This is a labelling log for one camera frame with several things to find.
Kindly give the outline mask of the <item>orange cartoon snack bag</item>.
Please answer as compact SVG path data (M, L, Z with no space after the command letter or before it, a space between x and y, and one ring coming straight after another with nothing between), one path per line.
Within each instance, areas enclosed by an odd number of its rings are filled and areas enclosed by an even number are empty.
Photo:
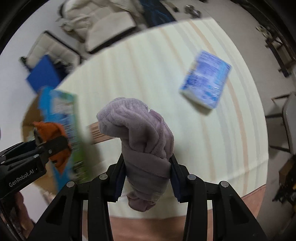
M62 174L71 156L71 145L65 129L59 123L34 121L33 126L37 134L38 145L42 145L48 152L48 157L59 174Z

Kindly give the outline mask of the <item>lilac fluffy cloth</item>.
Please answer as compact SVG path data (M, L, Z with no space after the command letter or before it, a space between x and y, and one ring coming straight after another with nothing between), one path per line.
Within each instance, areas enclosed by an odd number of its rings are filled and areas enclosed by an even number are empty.
M97 113L99 131L121 140L132 186L130 208L145 212L156 205L169 182L174 136L164 118L135 98L116 98Z

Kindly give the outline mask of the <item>brown cardboard box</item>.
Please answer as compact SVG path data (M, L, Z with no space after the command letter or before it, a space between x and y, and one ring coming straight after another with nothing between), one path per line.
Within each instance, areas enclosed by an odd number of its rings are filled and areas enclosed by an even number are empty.
M35 141L47 150L46 173L35 181L40 188L58 193L68 181L90 181L98 169L95 144L109 140L98 123L79 123L77 96L43 88L30 104L22 122L24 142Z

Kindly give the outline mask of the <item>blue foam mat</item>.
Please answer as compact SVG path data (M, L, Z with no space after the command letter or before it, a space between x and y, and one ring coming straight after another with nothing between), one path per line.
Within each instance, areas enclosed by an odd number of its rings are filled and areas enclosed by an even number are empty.
M27 82L36 93L46 86L55 88L61 81L62 77L48 55L44 55L27 76Z

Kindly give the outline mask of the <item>grey chair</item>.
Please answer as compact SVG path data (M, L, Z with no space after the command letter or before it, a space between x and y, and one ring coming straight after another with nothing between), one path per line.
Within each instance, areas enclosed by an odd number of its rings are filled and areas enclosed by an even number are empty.
M295 156L295 92L273 97L271 100L275 102L277 99L285 98L286 101L282 106L281 113L266 115L265 118L281 118L287 136L288 148L270 145L275 150L290 153Z

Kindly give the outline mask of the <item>beige padded chair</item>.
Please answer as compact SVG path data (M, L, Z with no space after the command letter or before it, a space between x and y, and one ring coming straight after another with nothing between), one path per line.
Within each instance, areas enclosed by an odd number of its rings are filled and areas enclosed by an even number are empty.
M73 68L76 68L82 62L81 55L75 49L49 31L41 33L27 56L20 57L20 62L28 70L31 70L45 55L48 55L53 64L62 63Z

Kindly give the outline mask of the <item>blue tissue pack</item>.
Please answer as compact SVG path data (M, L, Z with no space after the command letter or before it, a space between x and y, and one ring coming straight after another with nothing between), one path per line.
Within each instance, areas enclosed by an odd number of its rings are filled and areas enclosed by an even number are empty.
M230 71L231 65L203 50L196 56L179 92L194 103L215 109Z

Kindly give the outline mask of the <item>striped cream table mat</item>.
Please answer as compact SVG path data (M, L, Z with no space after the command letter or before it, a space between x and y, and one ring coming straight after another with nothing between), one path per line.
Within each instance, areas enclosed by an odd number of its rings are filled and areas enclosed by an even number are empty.
M217 107L207 110L180 92L196 56L207 51L231 65ZM174 136L177 161L207 182L228 181L240 196L267 180L263 106L240 52L213 18L161 25L103 49L58 88L76 96L78 130L95 175L116 163L121 142L92 144L89 126L110 101L137 98L161 114Z

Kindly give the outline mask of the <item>beige chair with jacket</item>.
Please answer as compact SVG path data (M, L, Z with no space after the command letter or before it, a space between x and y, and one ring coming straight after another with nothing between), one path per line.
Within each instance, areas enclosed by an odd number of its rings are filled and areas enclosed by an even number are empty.
M102 18L88 30L83 42L85 52L93 54L130 34L137 28L137 20L126 11L112 13Z

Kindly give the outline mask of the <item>white puffer jacket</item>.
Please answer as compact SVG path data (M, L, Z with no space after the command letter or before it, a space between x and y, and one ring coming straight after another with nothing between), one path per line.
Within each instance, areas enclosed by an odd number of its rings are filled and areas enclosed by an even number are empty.
M120 11L139 19L144 13L140 1L64 1L58 8L61 29L79 42L85 42L88 30L102 18Z

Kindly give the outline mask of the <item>wooden chair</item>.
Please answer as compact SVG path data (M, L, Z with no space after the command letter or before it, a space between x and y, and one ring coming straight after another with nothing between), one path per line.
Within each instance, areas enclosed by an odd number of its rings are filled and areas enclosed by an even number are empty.
M270 49L276 61L279 64L278 71L288 78L292 74L292 68L295 66L295 51L291 45L284 38L284 36L277 30L257 25L258 30L265 37L265 47Z

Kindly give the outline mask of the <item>chrome dumbbell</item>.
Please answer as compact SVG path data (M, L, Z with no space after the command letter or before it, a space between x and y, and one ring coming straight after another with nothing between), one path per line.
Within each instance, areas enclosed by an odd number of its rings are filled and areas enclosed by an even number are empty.
M202 17L202 13L195 9L195 7L193 5L186 5L184 7L184 11L186 14L189 14L191 16L191 18L201 18Z

